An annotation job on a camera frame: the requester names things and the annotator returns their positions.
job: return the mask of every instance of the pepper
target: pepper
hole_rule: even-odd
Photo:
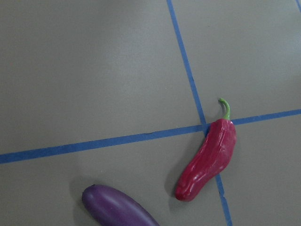
[[[175,190],[180,201],[193,200],[210,179],[227,167],[233,155],[237,137],[230,106],[223,98],[219,101],[225,105],[226,114],[211,123],[204,143],[181,174]]]

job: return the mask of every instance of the gray surface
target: gray surface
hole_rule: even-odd
[[[301,16],[294,0],[174,1],[208,122],[301,106]]]
[[[0,8],[1,153],[199,124],[165,2]]]
[[[207,122],[300,109],[301,14],[291,1],[173,1]],[[0,153],[199,124],[165,1],[1,1]],[[221,174],[233,225],[300,225],[300,115],[238,125]],[[1,225],[97,225],[93,183],[162,226],[226,225],[215,180],[182,203],[174,185],[204,136],[0,165]]]
[[[300,225],[301,116],[237,126],[221,173],[233,225]]]

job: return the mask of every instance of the eggplant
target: eggplant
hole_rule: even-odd
[[[92,185],[82,194],[88,212],[102,226],[159,226],[135,200],[105,185]]]

